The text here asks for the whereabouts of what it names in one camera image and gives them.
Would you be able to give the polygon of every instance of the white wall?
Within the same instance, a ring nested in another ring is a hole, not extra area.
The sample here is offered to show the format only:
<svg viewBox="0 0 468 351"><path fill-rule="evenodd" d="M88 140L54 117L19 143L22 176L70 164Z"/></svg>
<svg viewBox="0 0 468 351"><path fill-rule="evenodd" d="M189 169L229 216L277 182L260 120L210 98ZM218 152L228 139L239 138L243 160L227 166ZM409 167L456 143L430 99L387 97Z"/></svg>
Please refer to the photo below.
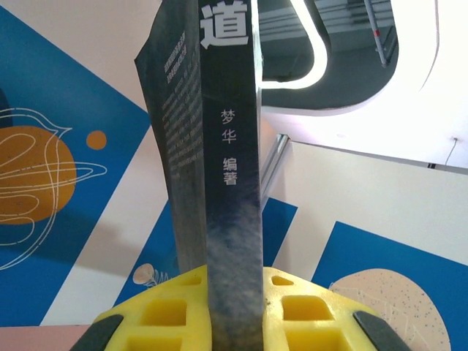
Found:
<svg viewBox="0 0 468 351"><path fill-rule="evenodd" d="M298 206L275 266L312 278L336 221L468 265L468 176L291 143L271 196Z"/></svg>

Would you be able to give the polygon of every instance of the orange dot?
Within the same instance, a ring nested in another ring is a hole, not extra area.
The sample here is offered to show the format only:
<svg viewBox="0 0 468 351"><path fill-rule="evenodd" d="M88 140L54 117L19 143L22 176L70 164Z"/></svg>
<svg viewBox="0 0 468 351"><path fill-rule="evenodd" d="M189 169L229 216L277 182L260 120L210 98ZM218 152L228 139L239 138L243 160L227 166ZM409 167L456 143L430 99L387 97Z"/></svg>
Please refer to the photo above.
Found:
<svg viewBox="0 0 468 351"><path fill-rule="evenodd" d="M106 146L106 144L107 138L104 132L101 132L100 130L95 130L94 132L89 133L86 138L86 145L93 150L101 150Z"/></svg>

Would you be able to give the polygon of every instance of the curved led light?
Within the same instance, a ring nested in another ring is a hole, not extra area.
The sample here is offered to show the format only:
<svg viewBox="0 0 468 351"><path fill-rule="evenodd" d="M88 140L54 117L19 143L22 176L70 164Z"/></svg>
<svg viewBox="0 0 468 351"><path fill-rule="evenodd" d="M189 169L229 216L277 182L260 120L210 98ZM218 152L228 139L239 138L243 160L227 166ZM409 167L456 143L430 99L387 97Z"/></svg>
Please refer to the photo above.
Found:
<svg viewBox="0 0 468 351"><path fill-rule="evenodd" d="M292 7L295 10L296 15L304 27L304 30L309 37L314 51L314 66L304 77L291 80L290 82L276 82L273 80L264 80L262 82L263 89L302 89L309 86L313 86L318 82L327 68L328 53L325 43L320 36L317 27L315 26L312 17L309 14L306 3L304 0L291 0Z"/></svg>

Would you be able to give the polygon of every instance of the white neon light strip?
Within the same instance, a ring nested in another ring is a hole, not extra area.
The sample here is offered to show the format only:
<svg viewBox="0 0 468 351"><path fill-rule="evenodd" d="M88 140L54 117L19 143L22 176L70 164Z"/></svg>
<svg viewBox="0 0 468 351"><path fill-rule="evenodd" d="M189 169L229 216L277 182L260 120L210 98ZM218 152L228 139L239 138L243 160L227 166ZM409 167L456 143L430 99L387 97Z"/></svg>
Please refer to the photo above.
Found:
<svg viewBox="0 0 468 351"><path fill-rule="evenodd" d="M328 53L325 43L320 36L317 27L315 26L312 17L309 14L306 3L304 0L291 0L292 7L296 15L307 33L307 37L312 44L314 51L314 66L310 72L302 78L291 80L290 82L276 82L274 80L264 80L262 82L262 89L302 89L313 86L318 82L327 69Z"/></svg>

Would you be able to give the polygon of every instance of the black rubber edge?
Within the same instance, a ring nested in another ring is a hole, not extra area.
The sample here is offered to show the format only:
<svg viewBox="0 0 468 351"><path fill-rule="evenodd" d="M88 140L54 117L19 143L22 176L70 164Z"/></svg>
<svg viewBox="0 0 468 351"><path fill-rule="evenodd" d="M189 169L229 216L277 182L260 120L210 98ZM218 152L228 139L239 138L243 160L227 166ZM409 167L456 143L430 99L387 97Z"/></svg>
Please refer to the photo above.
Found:
<svg viewBox="0 0 468 351"><path fill-rule="evenodd" d="M382 318L364 311L352 314L377 351L411 351Z"/></svg>
<svg viewBox="0 0 468 351"><path fill-rule="evenodd" d="M92 324L70 351L105 351L124 316L114 314Z"/></svg>

